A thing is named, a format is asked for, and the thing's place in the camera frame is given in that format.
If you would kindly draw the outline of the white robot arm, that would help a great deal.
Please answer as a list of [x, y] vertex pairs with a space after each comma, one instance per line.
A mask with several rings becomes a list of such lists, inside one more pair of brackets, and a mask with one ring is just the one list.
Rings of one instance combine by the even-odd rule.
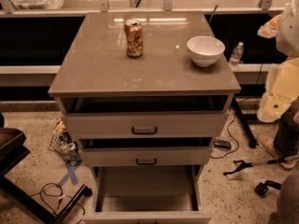
[[292, 0], [258, 30], [258, 35], [274, 37], [277, 50], [287, 56], [285, 62], [269, 69], [257, 111], [258, 120], [274, 122], [299, 97], [299, 0]]

